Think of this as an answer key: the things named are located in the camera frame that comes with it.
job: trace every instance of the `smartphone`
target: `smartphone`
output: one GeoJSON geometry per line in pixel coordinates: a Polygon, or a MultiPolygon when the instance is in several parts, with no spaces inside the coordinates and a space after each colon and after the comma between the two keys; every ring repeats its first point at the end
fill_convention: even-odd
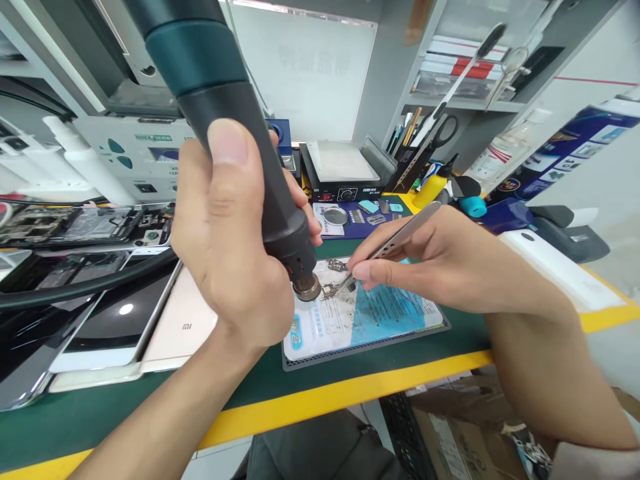
{"type": "MultiPolygon", "coordinates": [[[[36,253],[0,283],[15,293],[61,287],[116,273],[126,252],[42,257],[36,253]]],[[[28,405],[51,379],[49,368],[89,314],[99,293],[40,307],[0,312],[0,411],[28,405]]]]}
{"type": "Polygon", "coordinates": [[[149,341],[140,371],[180,368],[208,338],[217,320],[218,315],[183,267],[149,341]]]}
{"type": "MultiPolygon", "coordinates": [[[[136,249],[123,268],[138,265],[166,249],[136,249]]],[[[175,280],[178,262],[176,259],[134,282],[102,293],[49,371],[123,367],[134,362],[153,332],[175,280]]]]}
{"type": "Polygon", "coordinates": [[[142,377],[140,363],[134,362],[124,367],[59,373],[51,381],[47,390],[49,393],[60,393],[130,382],[140,377],[142,377]]]}

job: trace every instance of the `phone screen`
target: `phone screen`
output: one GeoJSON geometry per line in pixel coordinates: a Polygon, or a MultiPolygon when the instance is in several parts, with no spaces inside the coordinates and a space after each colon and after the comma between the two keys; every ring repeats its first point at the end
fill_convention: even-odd
{"type": "MultiPolygon", "coordinates": [[[[152,258],[136,255],[125,269],[152,258]]],[[[69,342],[66,353],[135,347],[175,270],[177,260],[141,279],[108,290],[69,342]]]]}

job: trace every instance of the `yellow bottle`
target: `yellow bottle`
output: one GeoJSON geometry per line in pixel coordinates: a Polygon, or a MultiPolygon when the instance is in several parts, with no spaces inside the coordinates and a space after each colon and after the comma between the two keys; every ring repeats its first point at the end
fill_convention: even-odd
{"type": "Polygon", "coordinates": [[[453,170],[453,162],[457,155],[448,162],[448,164],[440,167],[440,170],[426,181],[420,192],[413,199],[413,204],[422,209],[430,204],[438,196],[442,189],[447,185],[451,172],[453,170]]]}

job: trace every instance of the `blue cap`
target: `blue cap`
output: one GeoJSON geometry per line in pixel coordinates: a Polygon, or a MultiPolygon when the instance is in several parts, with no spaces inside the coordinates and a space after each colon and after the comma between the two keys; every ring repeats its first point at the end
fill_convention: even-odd
{"type": "Polygon", "coordinates": [[[462,211],[471,218],[480,218],[487,212],[485,201],[480,197],[466,197],[458,199],[462,211]]]}

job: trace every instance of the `sleeve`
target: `sleeve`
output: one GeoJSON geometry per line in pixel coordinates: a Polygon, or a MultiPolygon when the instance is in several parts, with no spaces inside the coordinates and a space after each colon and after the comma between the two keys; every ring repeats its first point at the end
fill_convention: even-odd
{"type": "Polygon", "coordinates": [[[640,451],[612,451],[560,443],[549,480],[640,479],[640,451]]]}

